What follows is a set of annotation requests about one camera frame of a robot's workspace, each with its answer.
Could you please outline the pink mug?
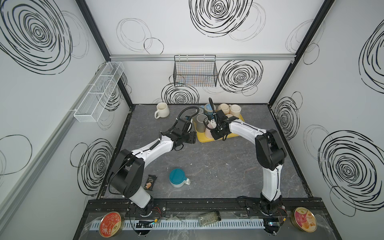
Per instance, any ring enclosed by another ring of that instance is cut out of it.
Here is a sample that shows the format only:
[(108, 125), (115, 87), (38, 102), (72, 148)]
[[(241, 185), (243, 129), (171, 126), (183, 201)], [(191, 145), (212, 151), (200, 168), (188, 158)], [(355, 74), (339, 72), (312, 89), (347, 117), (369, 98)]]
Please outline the pink mug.
[(206, 127), (206, 130), (205, 130), (205, 137), (209, 140), (213, 140), (213, 136), (212, 136), (212, 133), (211, 133), (211, 130), (216, 128), (217, 124), (214, 120), (211, 120), (207, 123), (207, 127)]

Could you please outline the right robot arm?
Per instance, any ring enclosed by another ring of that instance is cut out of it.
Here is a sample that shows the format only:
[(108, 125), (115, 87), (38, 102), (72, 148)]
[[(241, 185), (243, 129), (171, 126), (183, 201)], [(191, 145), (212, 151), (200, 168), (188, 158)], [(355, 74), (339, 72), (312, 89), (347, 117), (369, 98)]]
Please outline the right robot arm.
[(229, 134), (236, 134), (255, 145), (256, 158), (263, 168), (263, 188), (260, 209), (265, 215), (272, 215), (282, 205), (281, 172), (287, 152), (279, 133), (264, 130), (227, 117), (222, 110), (213, 113), (216, 127), (209, 128), (214, 140), (226, 140)]

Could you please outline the white mug with ribbed base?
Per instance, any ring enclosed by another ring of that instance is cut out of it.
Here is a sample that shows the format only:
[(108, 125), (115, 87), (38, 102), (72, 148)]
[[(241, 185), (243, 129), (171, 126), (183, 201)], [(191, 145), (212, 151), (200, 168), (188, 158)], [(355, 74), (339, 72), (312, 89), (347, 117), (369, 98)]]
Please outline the white mug with ribbed base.
[(158, 103), (156, 108), (157, 110), (155, 111), (155, 115), (154, 115), (155, 119), (166, 118), (169, 116), (170, 110), (169, 110), (168, 104)]

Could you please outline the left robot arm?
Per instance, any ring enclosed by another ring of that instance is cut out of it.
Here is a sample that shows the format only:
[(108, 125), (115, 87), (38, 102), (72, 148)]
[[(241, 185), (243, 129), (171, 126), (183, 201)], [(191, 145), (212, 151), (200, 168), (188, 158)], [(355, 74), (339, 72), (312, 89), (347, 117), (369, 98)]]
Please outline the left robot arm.
[(197, 134), (192, 128), (192, 117), (178, 117), (157, 140), (129, 151), (121, 150), (107, 174), (108, 184), (133, 202), (147, 215), (153, 207), (153, 197), (142, 186), (145, 167), (163, 154), (179, 151), (184, 144), (194, 144)]

